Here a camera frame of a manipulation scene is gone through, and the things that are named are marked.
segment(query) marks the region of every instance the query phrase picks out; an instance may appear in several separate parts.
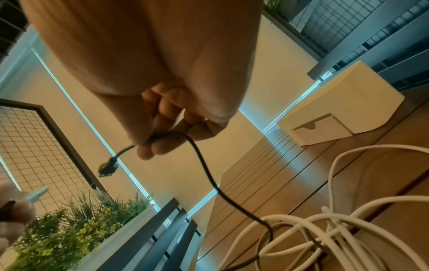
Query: hand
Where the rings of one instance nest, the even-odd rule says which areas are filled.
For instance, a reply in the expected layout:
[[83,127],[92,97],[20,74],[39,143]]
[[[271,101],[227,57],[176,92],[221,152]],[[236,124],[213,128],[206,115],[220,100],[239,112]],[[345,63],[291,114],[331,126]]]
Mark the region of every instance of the hand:
[[[221,132],[252,71],[261,0],[21,0],[63,65],[116,116],[142,159]],[[185,110],[183,119],[177,119]]]
[[[0,184],[0,208],[3,207],[18,193],[12,183]],[[11,220],[0,222],[0,256],[9,248],[23,233],[25,226],[35,216],[34,206],[27,200],[15,203],[11,211]]]

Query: cable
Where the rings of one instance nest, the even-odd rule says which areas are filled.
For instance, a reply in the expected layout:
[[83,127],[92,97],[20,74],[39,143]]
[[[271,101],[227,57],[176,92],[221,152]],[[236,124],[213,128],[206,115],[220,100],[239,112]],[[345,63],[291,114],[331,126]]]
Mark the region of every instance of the cable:
[[[391,244],[398,251],[408,256],[416,264],[419,270],[429,271],[429,266],[410,246],[405,244],[403,241],[401,241],[400,239],[398,239],[396,236],[389,233],[388,231],[362,219],[363,214],[373,209],[374,207],[378,207],[383,204],[400,203],[400,202],[429,203],[429,196],[386,197],[386,198],[374,200],[364,204],[363,206],[356,209],[351,215],[344,215],[344,214],[334,213],[334,199],[333,199],[334,195],[333,195],[333,189],[332,189],[332,179],[333,179],[335,167],[338,161],[345,155],[348,155],[353,152],[370,150],[370,149],[406,149],[406,150],[420,151],[420,152],[429,154],[429,149],[416,147],[416,146],[408,146],[408,145],[374,145],[374,146],[365,146],[365,147],[344,152],[334,160],[334,162],[332,163],[331,169],[329,171],[329,175],[328,175],[329,208],[322,207],[322,214],[313,215],[306,219],[295,217],[292,215],[269,215],[262,218],[258,218],[252,213],[250,213],[249,211],[242,208],[240,205],[238,205],[236,202],[231,200],[229,197],[227,197],[222,192],[222,190],[216,185],[216,182],[213,180],[213,177],[211,176],[211,173],[198,147],[196,146],[195,142],[191,138],[189,138],[189,136],[181,133],[176,133],[176,132],[168,132],[168,133],[155,135],[151,138],[151,140],[164,138],[170,135],[184,137],[192,145],[192,147],[197,152],[198,158],[200,159],[200,162],[207,175],[207,178],[209,179],[210,184],[213,186],[213,188],[227,203],[232,205],[234,208],[242,212],[247,217],[254,220],[254,222],[252,222],[249,226],[247,226],[235,239],[229,251],[227,252],[225,258],[223,259],[222,263],[218,267],[218,270],[234,271],[255,262],[256,270],[260,271],[259,260],[261,258],[280,257],[280,256],[292,254],[295,252],[300,252],[300,254],[294,260],[294,262],[289,266],[287,271],[291,271],[291,270],[304,271],[309,267],[311,267],[312,265],[314,265],[316,269],[320,269],[321,266],[318,264],[318,261],[320,259],[320,256],[322,255],[322,252],[324,251],[325,253],[332,255],[334,258],[336,258],[340,262],[340,265],[347,271],[348,270],[388,271],[389,268],[384,263],[384,261],[380,259],[379,256],[374,251],[372,251],[366,244],[356,239],[350,233],[350,229],[352,227],[355,227],[360,230],[364,230],[382,239],[383,241]],[[132,149],[133,147],[134,146],[129,146],[123,149],[122,151],[118,152],[117,155],[115,155],[114,157],[111,157],[107,163],[101,165],[99,169],[100,176],[109,175],[109,174],[111,175],[116,170],[116,168],[114,168],[114,165],[116,163],[117,158],[127,150]],[[327,228],[325,231],[323,231],[321,228],[319,228],[314,224],[317,221],[327,222]],[[223,269],[225,266],[227,266],[227,262],[231,257],[232,252],[240,243],[240,241],[243,238],[245,238],[246,235],[249,234],[252,231],[252,229],[254,229],[258,225],[264,226],[267,229],[267,231],[265,231],[262,234],[261,238],[259,239],[259,242],[257,243],[257,255],[255,255],[254,257],[250,258],[249,260],[243,263],[240,263],[233,267],[228,267],[226,269]],[[291,228],[274,239],[273,230],[283,225],[289,225],[291,226]],[[284,242],[288,237],[290,237],[297,231],[300,231],[303,234],[306,240],[305,243],[295,247],[291,247],[283,251],[270,253],[270,251],[275,246],[277,246],[281,242]],[[312,232],[313,234],[315,234],[317,238],[314,239],[309,232]],[[261,244],[263,240],[265,240],[267,233],[269,234],[269,240],[267,245],[262,248]],[[310,252],[312,252],[312,255],[309,258],[307,258],[303,263],[300,263],[302,259],[304,259],[306,254]]]
[[[207,164],[206,164],[206,162],[205,162],[205,160],[204,160],[204,158],[203,158],[200,150],[198,149],[197,145],[193,141],[193,139],[191,139],[188,135],[183,134],[183,133],[166,132],[166,133],[160,133],[160,134],[153,135],[150,138],[149,141],[155,141],[155,140],[158,140],[160,138],[165,138],[165,137],[169,137],[169,136],[183,137],[183,138],[185,138],[191,144],[191,146],[193,147],[193,149],[197,153],[198,158],[200,159],[201,165],[202,165],[202,167],[204,169],[204,172],[207,175],[207,178],[209,179],[209,182],[210,182],[211,186],[217,191],[217,193],[229,205],[232,205],[234,208],[236,208],[237,210],[239,210],[240,212],[242,212],[245,216],[247,216],[250,219],[254,220],[258,224],[264,226],[268,230],[268,232],[269,232],[269,242],[271,242],[274,239],[273,229],[271,228],[271,226],[267,222],[261,220],[260,218],[258,218],[257,216],[255,216],[254,214],[252,214],[251,212],[249,212],[248,210],[246,210],[243,207],[241,207],[238,203],[236,203],[235,201],[233,201],[232,199],[230,199],[227,195],[225,195],[225,193],[222,192],[222,190],[218,187],[218,185],[214,181],[213,176],[211,175],[210,170],[209,170],[209,168],[208,168],[208,166],[207,166]],[[118,168],[118,165],[116,164],[116,162],[117,162],[119,156],[121,156],[126,151],[131,150],[134,147],[135,147],[134,145],[131,145],[131,146],[128,146],[128,147],[122,149],[115,156],[111,157],[107,163],[102,164],[100,166],[100,168],[98,169],[98,172],[100,173],[100,177],[112,175],[116,171],[116,169]],[[258,258],[259,258],[259,256],[255,256],[255,257],[250,258],[249,260],[247,260],[244,263],[241,263],[241,264],[239,264],[237,266],[229,267],[229,268],[225,269],[225,271],[235,271],[235,270],[241,269],[241,268],[243,268],[243,267],[245,267],[245,266],[253,263]]]

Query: white cable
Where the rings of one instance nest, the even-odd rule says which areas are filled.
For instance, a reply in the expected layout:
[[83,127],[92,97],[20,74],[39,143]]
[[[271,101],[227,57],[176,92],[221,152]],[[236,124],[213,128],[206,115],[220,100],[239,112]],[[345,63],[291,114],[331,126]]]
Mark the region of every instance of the white cable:
[[[381,238],[384,241],[389,242],[391,245],[396,247],[403,254],[408,256],[419,268],[421,271],[429,271],[429,266],[424,262],[424,260],[407,244],[401,241],[399,238],[389,233],[388,231],[380,228],[379,226],[373,225],[367,221],[362,219],[362,216],[373,209],[374,207],[388,204],[388,203],[399,203],[399,202],[425,202],[429,203],[429,196],[393,196],[386,197],[382,199],[377,199],[371,201],[369,203],[364,204],[355,210],[351,215],[337,214],[334,213],[334,195],[332,189],[332,179],[334,176],[335,167],[338,161],[348,155],[350,153],[364,151],[369,149],[406,149],[406,150],[416,150],[429,154],[429,149],[416,147],[416,146],[408,146],[408,145],[374,145],[374,146],[365,146],[361,148],[357,148],[354,150],[346,151],[340,154],[337,158],[335,158],[332,163],[331,169],[329,170],[328,175],[328,192],[329,192],[329,208],[322,207],[322,214],[317,214],[310,216],[306,219],[295,217],[291,215],[270,215],[266,217],[262,217],[261,219],[270,223],[276,222],[277,225],[291,225],[292,228],[288,229],[286,232],[282,233],[280,236],[275,238],[271,243],[267,244],[264,248],[259,251],[260,258],[267,257],[279,257],[288,254],[292,254],[295,252],[300,252],[298,258],[292,263],[291,267],[298,265],[302,258],[305,257],[307,252],[312,249],[315,244],[312,241],[309,241],[304,229],[311,231],[313,234],[317,236],[315,239],[321,245],[323,245],[327,250],[332,252],[332,255],[335,256],[336,259],[340,262],[341,266],[346,271],[384,271],[386,270],[386,266],[384,262],[379,258],[377,254],[375,254],[367,245],[365,245],[362,241],[356,239],[350,232],[349,229],[354,226],[359,229],[365,230],[370,234]],[[326,221],[327,229],[326,232],[322,231],[318,226],[314,223],[317,221]],[[247,226],[235,239],[232,244],[230,250],[227,252],[227,255],[223,259],[221,265],[218,270],[221,270],[225,267],[228,262],[232,252],[239,245],[241,239],[246,237],[254,228],[258,226],[258,222],[253,222],[249,226]],[[288,237],[296,233],[297,231],[301,231],[304,236],[306,243],[301,245],[283,250],[278,252],[269,253],[275,246],[284,242]],[[259,247],[262,242],[262,238],[266,235],[267,231],[264,232],[261,239],[259,240],[257,247]],[[313,254],[306,259],[299,266],[294,268],[294,271],[304,271],[311,265],[315,264],[319,256],[321,255],[322,250],[317,248]]]

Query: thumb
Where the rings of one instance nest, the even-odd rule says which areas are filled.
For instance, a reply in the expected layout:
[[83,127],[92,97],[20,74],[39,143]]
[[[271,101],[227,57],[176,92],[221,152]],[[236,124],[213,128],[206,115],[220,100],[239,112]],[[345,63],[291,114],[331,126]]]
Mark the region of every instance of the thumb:
[[116,96],[95,93],[121,123],[132,143],[141,146],[153,131],[153,121],[141,94]]

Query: tangled cable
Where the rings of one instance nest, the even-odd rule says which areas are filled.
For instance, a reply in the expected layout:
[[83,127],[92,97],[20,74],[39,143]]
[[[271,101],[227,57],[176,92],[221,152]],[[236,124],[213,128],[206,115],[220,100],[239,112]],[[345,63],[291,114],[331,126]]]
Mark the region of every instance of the tangled cable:
[[[341,266],[347,271],[388,271],[388,267],[383,262],[383,260],[373,252],[367,245],[365,245],[360,240],[356,239],[351,232],[349,231],[352,227],[367,231],[378,238],[387,241],[388,243],[395,246],[402,253],[407,255],[421,271],[429,271],[428,265],[423,261],[423,259],[415,252],[411,247],[405,244],[403,241],[398,239],[393,234],[388,231],[378,227],[377,225],[373,225],[362,219],[363,214],[366,211],[389,203],[395,202],[428,202],[429,196],[393,196],[381,198],[378,200],[371,201],[367,204],[364,204],[357,210],[355,210],[351,215],[344,215],[334,213],[334,196],[332,190],[332,179],[334,175],[335,167],[338,161],[353,152],[364,151],[369,149],[406,149],[406,150],[416,150],[420,152],[424,152],[429,154],[429,149],[416,147],[416,146],[408,146],[408,145],[373,145],[373,146],[365,146],[361,148],[356,148],[354,150],[346,151],[340,154],[337,158],[335,158],[332,163],[331,169],[328,175],[328,192],[329,192],[329,208],[322,207],[322,213],[310,216],[306,219],[295,217],[292,215],[270,215],[262,218],[256,217],[254,214],[250,213],[228,196],[226,196],[222,190],[216,185],[204,158],[202,157],[201,152],[199,151],[195,142],[187,135],[176,133],[176,132],[167,132],[163,134],[155,135],[151,138],[151,140],[156,140],[159,138],[164,138],[168,136],[179,136],[185,138],[195,149],[198,158],[204,168],[204,171],[207,175],[207,178],[210,181],[210,184],[214,189],[218,192],[218,194],[230,205],[234,208],[242,212],[247,217],[254,220],[249,226],[247,226],[235,239],[231,248],[229,249],[227,255],[223,259],[222,263],[218,267],[219,270],[223,271],[234,271],[240,268],[243,268],[252,262],[255,263],[255,268],[257,271],[260,271],[259,268],[259,259],[261,258],[269,258],[269,257],[278,257],[284,256],[288,254],[292,254],[295,252],[301,252],[297,258],[293,261],[293,263],[286,269],[286,271],[304,271],[312,265],[315,266],[316,271],[320,271],[320,263],[319,258],[322,255],[322,252],[326,252],[328,255],[335,257]],[[105,164],[102,164],[99,168],[100,176],[110,176],[118,167],[116,162],[120,155],[125,153],[126,151],[134,148],[134,146],[129,146],[121,151],[119,151],[115,156],[111,157],[109,161]],[[323,231],[320,227],[316,226],[314,223],[317,221],[326,221],[327,228]],[[267,230],[262,234],[259,242],[257,244],[256,255],[244,263],[235,265],[233,267],[226,267],[229,258],[232,255],[232,252],[237,247],[239,242],[255,227],[261,225],[265,227]],[[290,229],[286,232],[282,233],[277,238],[273,238],[273,231],[279,227],[289,226]],[[300,231],[304,236],[306,243],[289,248],[287,250],[273,252],[272,250],[275,246],[284,242],[288,237],[293,235],[294,233]],[[317,236],[314,239],[309,232],[312,232]],[[266,236],[269,235],[268,243],[265,247],[262,247],[263,241]],[[306,259],[303,263],[302,260],[304,257],[311,253],[312,255]]]
[[[407,149],[407,150],[416,150],[429,154],[429,149],[408,146],[408,145],[374,145],[366,146],[361,148],[356,148],[354,150],[346,151],[340,154],[332,163],[331,169],[328,176],[328,192],[329,192],[329,208],[322,207],[322,213],[310,216],[306,219],[295,217],[291,215],[270,215],[262,217],[261,220],[270,222],[276,222],[274,225],[290,225],[292,226],[289,230],[275,238],[272,242],[269,242],[264,248],[259,251],[259,258],[269,258],[269,257],[278,257],[295,252],[301,252],[299,256],[294,260],[294,262],[287,268],[286,271],[303,271],[309,268],[311,265],[316,265],[318,269],[317,260],[322,254],[322,248],[327,250],[332,256],[334,256],[341,266],[347,271],[388,271],[388,267],[384,264],[382,259],[374,253],[368,246],[356,239],[351,233],[351,227],[356,227],[358,229],[367,231],[377,237],[387,241],[392,244],[394,247],[399,249],[402,253],[408,256],[421,271],[429,271],[428,265],[423,261],[423,259],[415,252],[411,247],[405,244],[403,241],[398,239],[393,234],[388,231],[380,228],[377,225],[373,225],[362,219],[362,215],[377,206],[395,203],[395,202],[428,202],[429,196],[393,196],[381,198],[378,200],[371,201],[367,204],[364,204],[357,210],[355,210],[351,215],[344,215],[334,213],[334,195],[332,190],[332,179],[334,175],[335,167],[338,161],[353,152],[364,151],[369,149]],[[317,221],[326,221],[327,228],[323,231],[320,227],[316,226],[314,223]],[[257,223],[253,222],[248,227],[246,227],[239,236],[235,239],[227,255],[220,264],[218,270],[222,270],[228,263],[228,260],[237,247],[239,242],[248,234],[252,229],[257,226]],[[284,242],[288,237],[294,233],[301,231],[306,243],[289,248],[287,250],[270,253],[270,251]],[[306,231],[311,231],[314,235],[317,236],[315,240],[309,240],[309,234]],[[260,238],[257,250],[260,247],[262,240],[266,233]],[[307,253],[313,249],[313,254],[305,260],[303,263],[300,263]],[[260,271],[259,264],[255,262],[256,270]]]

